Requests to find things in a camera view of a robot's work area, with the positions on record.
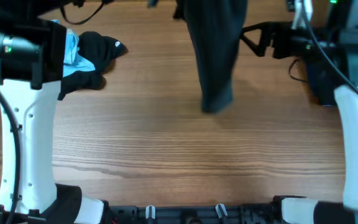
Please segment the dark green t-shirt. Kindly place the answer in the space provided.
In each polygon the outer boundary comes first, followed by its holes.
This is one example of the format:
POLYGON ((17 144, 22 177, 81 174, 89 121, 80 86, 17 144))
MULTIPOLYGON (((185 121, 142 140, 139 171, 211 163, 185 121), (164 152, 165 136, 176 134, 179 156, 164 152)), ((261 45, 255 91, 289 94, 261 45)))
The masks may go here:
POLYGON ((201 110, 218 113, 233 101, 232 71, 247 0, 177 0, 176 4, 173 18, 186 22, 195 50, 201 110))

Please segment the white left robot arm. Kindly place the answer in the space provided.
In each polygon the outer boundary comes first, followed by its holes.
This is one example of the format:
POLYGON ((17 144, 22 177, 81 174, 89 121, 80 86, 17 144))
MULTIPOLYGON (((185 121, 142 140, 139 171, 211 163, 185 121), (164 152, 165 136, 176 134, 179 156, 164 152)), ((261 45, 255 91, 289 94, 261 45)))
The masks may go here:
POLYGON ((107 223, 108 204, 55 182, 53 120, 67 30, 42 14, 64 1, 0 1, 0 223, 107 223))

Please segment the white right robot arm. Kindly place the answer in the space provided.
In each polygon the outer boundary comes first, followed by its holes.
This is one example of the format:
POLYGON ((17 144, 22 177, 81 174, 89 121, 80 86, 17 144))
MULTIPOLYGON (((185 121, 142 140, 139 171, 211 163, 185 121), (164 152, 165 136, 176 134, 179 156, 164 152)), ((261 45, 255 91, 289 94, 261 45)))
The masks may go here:
POLYGON ((267 212, 269 222, 358 223, 358 1, 331 1, 327 37, 318 39, 311 24, 311 1, 289 1, 291 22, 261 22, 242 29, 259 30, 254 43, 241 39, 259 57, 267 47, 277 59, 314 57, 331 73, 331 91, 339 109, 345 153, 345 183, 341 203, 305 197, 276 196, 267 212))

